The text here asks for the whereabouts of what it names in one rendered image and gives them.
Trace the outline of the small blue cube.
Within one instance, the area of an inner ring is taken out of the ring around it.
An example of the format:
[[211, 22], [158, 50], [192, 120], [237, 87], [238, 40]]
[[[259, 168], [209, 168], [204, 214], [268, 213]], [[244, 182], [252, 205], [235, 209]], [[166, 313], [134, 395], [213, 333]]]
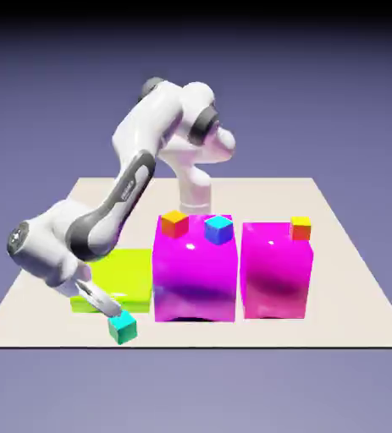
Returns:
[[212, 216], [204, 222], [204, 235], [213, 244], [225, 244], [234, 236], [233, 222], [226, 216]]

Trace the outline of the large magenta box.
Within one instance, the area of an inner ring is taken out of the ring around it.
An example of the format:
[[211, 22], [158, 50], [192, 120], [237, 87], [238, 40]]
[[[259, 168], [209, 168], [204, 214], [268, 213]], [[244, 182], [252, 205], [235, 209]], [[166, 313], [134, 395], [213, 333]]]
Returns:
[[238, 249], [233, 238], [221, 245], [205, 239], [204, 222], [217, 215], [189, 215], [189, 230], [179, 238], [161, 232], [152, 249], [155, 321], [235, 320]]

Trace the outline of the small teal cube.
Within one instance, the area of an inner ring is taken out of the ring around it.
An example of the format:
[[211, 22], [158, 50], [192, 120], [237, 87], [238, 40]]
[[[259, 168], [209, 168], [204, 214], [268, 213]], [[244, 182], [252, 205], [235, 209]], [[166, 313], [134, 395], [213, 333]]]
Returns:
[[123, 310], [119, 316], [108, 318], [108, 331], [118, 345], [127, 343], [137, 337], [136, 319]]

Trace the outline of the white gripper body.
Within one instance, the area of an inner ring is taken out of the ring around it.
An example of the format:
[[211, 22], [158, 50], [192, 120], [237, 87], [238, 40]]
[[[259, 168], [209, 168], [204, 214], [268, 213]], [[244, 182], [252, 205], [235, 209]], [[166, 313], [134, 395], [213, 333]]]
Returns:
[[121, 315], [120, 304], [100, 289], [92, 280], [87, 282], [77, 279], [75, 286], [79, 290], [79, 295], [105, 316], [112, 318]]

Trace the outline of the small yellow red cube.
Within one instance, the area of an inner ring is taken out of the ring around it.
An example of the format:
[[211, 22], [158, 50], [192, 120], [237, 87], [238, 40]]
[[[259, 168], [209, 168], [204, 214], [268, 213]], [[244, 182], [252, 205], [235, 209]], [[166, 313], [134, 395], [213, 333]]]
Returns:
[[309, 241], [312, 224], [308, 216], [293, 216], [290, 219], [290, 238], [293, 241]]

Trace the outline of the large lime green box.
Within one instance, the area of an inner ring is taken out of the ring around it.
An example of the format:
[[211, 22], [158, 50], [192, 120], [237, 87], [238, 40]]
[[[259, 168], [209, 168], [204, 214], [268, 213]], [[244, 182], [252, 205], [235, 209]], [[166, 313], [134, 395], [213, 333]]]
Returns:
[[89, 263], [93, 282], [130, 313], [148, 313], [152, 297], [152, 251], [115, 249]]

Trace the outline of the small orange cube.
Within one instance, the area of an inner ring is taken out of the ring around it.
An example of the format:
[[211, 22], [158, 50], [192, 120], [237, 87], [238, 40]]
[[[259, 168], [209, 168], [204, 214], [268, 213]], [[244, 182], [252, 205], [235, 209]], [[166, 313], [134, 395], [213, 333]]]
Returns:
[[179, 238], [189, 230], [189, 216], [181, 211], [161, 215], [161, 232], [170, 238]]

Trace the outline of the large pink box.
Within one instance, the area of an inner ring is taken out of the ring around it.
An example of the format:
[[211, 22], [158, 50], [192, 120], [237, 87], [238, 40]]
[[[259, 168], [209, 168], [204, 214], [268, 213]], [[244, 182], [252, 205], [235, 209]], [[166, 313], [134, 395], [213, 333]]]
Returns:
[[245, 222], [240, 293], [246, 319], [303, 319], [312, 274], [310, 239], [293, 239], [289, 222]]

